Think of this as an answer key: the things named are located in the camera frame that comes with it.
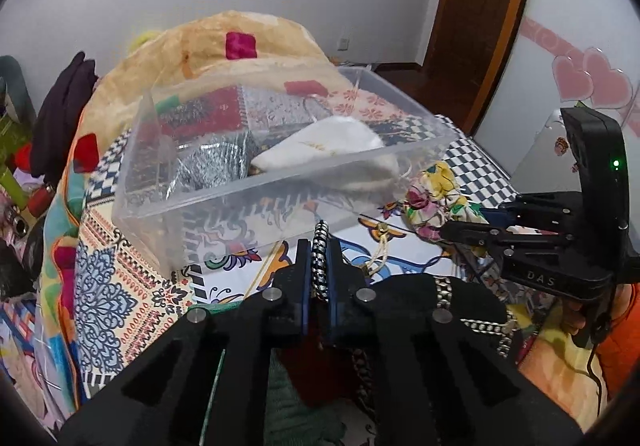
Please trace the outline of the floral fabric scrunchie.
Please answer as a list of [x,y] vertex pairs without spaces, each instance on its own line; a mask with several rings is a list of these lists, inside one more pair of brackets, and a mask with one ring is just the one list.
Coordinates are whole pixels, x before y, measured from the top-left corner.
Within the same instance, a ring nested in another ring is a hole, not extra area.
[[441,240],[447,222],[487,224],[480,204],[462,193],[448,163],[436,161],[415,177],[402,202],[402,216],[420,238]]

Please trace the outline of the patterned patchwork bedsheet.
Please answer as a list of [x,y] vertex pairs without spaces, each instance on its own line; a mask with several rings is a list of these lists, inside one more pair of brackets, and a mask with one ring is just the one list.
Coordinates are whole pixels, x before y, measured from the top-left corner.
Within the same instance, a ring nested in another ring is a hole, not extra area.
[[[322,107],[337,107],[337,114],[364,113],[363,121],[373,121],[373,128],[382,129],[382,135],[419,135],[418,115],[386,114],[392,98],[392,86],[382,80],[378,86],[346,86],[348,78],[284,81],[280,91],[294,99],[314,100]],[[60,309],[74,330],[64,338],[70,351],[68,376],[75,376],[78,403],[65,403],[73,414],[84,398],[88,400],[107,382],[110,382],[128,362],[167,330],[189,305],[196,302],[231,303],[240,301],[246,292],[257,292],[270,281],[270,275],[294,258],[295,243],[279,241],[266,251],[253,244],[249,229],[240,229],[232,235],[231,229],[214,229],[214,244],[220,244],[221,257],[212,258],[212,267],[204,259],[189,258],[179,272],[165,278],[157,273],[142,252],[130,244],[122,230],[112,222],[112,208],[122,157],[130,134],[132,111],[126,115],[125,128],[108,135],[96,169],[89,174],[73,171],[67,181],[65,198],[55,204],[55,214],[46,230],[58,239],[48,245],[50,258],[47,267],[56,267],[60,273]],[[497,208],[499,203],[513,199],[515,189],[508,177],[492,163],[480,147],[464,136],[445,116],[436,116],[448,128],[459,134],[445,155],[469,201],[480,202],[483,208]],[[68,231],[63,236],[62,206],[70,208]],[[378,243],[378,227],[390,222],[389,240],[393,252],[381,273],[388,274],[439,272],[437,265],[448,259],[447,251],[435,251],[434,246],[415,244],[416,238],[400,221],[400,204],[390,203],[376,209],[373,215],[360,215],[358,222],[338,232],[346,258],[355,265],[367,262]]]

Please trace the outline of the green cardboard box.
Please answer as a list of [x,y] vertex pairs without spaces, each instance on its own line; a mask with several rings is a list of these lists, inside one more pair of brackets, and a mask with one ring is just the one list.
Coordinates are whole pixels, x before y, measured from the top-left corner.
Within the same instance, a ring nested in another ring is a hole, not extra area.
[[18,149],[32,140],[32,133],[27,125],[14,121],[8,114],[1,117],[1,186],[9,195],[14,205],[22,210],[27,205],[27,194],[18,184],[13,172],[6,164],[6,159]]

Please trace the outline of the brown wooden door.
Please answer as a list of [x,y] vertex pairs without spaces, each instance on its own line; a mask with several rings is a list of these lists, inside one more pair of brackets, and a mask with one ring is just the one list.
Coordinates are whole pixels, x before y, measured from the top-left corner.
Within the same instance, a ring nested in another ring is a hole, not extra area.
[[439,0],[423,62],[423,99],[465,133],[480,124],[509,58],[526,0]]

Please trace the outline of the pink heart wall sticker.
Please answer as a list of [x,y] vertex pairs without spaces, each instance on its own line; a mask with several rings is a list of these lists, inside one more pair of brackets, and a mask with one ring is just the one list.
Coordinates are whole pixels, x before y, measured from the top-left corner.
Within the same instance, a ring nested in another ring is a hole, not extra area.
[[562,102],[589,101],[593,108],[624,113],[634,105],[631,80],[611,65],[602,50],[579,50],[527,16],[520,34],[553,55],[552,76]]

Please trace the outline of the dark purple jacket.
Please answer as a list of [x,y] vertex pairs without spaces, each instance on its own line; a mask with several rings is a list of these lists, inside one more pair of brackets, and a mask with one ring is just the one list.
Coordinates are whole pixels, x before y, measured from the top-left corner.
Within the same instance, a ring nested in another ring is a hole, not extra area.
[[33,177],[44,177],[52,184],[61,179],[80,114],[96,81],[96,62],[86,58],[84,51],[76,53],[56,79],[36,119],[29,156]]

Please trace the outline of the yellow green round object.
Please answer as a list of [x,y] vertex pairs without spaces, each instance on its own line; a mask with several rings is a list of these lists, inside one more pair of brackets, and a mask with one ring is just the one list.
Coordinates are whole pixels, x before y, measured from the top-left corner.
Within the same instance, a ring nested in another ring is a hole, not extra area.
[[144,46],[145,43],[148,43],[156,39],[161,34],[162,32],[160,30],[155,30],[155,29],[145,30],[145,32],[142,32],[142,34],[135,36],[134,40],[130,42],[128,47],[128,53],[137,51],[139,48]]

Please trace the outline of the beige fleece blanket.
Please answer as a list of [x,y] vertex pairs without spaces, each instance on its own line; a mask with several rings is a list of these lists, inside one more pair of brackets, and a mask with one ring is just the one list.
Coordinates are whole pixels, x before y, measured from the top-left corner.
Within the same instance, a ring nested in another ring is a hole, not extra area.
[[294,82],[310,82],[320,94],[348,87],[308,30],[268,14],[227,11],[159,32],[121,60],[85,93],[87,101],[70,117],[70,140],[62,154],[62,179],[43,230],[44,278],[63,270],[54,259],[58,248],[76,245],[79,214],[70,200],[70,179],[77,141],[92,134],[102,156],[116,136],[129,128],[144,91],[182,84],[202,75],[292,73]]

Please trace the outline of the clear plastic storage bin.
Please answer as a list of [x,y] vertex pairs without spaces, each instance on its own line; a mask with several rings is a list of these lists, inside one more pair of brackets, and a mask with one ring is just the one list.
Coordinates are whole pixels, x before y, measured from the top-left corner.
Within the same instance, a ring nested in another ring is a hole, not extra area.
[[210,73],[142,95],[113,218],[160,273],[215,267],[398,200],[456,137],[367,68]]

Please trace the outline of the black studded pouch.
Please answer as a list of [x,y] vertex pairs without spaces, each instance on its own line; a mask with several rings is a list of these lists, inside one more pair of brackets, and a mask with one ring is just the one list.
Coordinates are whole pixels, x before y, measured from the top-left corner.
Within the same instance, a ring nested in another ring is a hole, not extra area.
[[505,371],[518,354],[518,324],[487,289],[431,274],[371,283],[326,223],[307,240],[308,327],[278,351],[305,404],[352,400],[387,417],[464,403],[480,410],[514,395]]

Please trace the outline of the green knitted cloth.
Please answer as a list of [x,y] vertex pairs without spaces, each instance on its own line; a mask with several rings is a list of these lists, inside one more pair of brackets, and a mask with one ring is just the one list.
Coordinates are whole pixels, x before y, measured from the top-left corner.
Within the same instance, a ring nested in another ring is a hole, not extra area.
[[338,412],[306,406],[274,354],[268,381],[265,445],[343,445],[346,426]]

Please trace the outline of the white cloth pouch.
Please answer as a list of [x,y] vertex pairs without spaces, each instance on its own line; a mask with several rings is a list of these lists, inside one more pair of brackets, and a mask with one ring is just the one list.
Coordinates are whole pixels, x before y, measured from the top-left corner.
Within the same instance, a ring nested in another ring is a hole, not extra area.
[[[364,122],[348,116],[331,116],[307,125],[250,162],[259,172],[318,166],[322,160],[379,151],[385,144]],[[390,186],[400,176],[393,153],[350,157],[349,162],[317,174],[323,186],[345,192],[372,192]]]

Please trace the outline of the white wall socket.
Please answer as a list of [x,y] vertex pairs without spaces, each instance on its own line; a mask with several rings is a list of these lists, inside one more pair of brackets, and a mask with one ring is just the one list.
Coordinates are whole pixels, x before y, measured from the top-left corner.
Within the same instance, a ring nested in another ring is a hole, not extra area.
[[339,51],[347,51],[349,48],[349,39],[341,38],[337,43],[337,50]]

